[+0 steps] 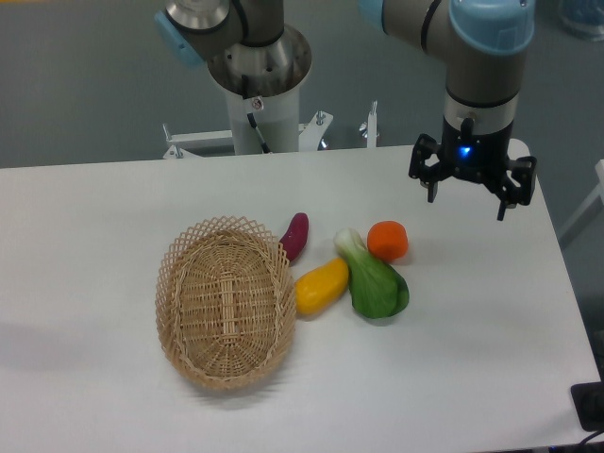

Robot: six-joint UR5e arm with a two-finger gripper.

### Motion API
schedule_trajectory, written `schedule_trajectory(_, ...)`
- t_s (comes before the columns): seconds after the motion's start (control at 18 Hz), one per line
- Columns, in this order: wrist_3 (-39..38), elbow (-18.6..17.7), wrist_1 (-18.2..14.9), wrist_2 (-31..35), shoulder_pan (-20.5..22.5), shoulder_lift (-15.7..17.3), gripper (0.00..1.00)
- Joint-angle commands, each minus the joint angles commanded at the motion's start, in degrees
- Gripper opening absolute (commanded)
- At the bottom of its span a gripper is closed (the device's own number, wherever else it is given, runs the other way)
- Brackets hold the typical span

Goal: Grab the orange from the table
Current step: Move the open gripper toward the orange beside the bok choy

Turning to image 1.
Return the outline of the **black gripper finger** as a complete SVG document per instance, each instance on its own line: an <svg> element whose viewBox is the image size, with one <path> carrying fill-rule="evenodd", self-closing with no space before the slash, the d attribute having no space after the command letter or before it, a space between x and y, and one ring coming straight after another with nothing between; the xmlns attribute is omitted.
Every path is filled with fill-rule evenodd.
<svg viewBox="0 0 604 453"><path fill-rule="evenodd" d="M453 174L453 160L446 154L446 147L428 134L420 134L411 151L409 177L428 191L429 203L434 202L439 183Z"/></svg>
<svg viewBox="0 0 604 453"><path fill-rule="evenodd" d="M507 210L516 206L528 206L536 183L537 159L524 156L518 159L506 157L497 168L493 189L499 200L497 221L503 221Z"/></svg>

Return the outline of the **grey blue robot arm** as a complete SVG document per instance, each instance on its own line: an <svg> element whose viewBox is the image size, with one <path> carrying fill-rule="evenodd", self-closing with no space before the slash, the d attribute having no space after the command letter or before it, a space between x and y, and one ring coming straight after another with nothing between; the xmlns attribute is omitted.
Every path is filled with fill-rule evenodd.
<svg viewBox="0 0 604 453"><path fill-rule="evenodd" d="M531 201L533 157L513 159L509 141L526 53L531 1L361 1L383 33L442 61L443 132L421 135L409 175L434 198L448 178L484 186L501 211ZM306 38L284 20L280 1L169 1L154 18L184 62L204 64L226 96L237 154L313 149L298 126L298 91L312 61Z"/></svg>

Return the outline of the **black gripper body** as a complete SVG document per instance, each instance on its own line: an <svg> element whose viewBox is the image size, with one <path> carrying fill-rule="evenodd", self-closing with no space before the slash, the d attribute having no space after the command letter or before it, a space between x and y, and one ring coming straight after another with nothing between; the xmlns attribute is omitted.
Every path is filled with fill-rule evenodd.
<svg viewBox="0 0 604 453"><path fill-rule="evenodd" d="M490 134L478 135L474 127L466 137L460 127L443 120L441 147L438 151L439 176L455 177L482 185L500 185L507 170L508 146L513 123Z"/></svg>

